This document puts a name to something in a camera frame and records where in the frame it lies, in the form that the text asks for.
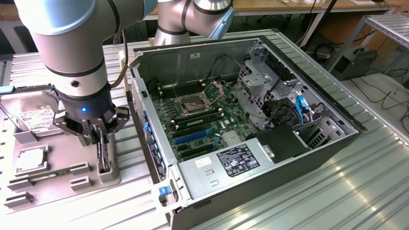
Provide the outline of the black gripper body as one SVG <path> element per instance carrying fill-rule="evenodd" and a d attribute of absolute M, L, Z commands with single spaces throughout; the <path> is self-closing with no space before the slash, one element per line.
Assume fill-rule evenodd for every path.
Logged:
<path fill-rule="evenodd" d="M 93 121 L 99 118 L 108 121 L 113 117 L 116 107 L 112 102 L 109 84 L 105 84 L 96 93 L 88 96 L 67 95 L 59 90 L 56 92 L 64 106 L 64 109 L 59 109 L 56 113 L 56 120 L 67 118 L 80 123 L 83 120 Z"/>

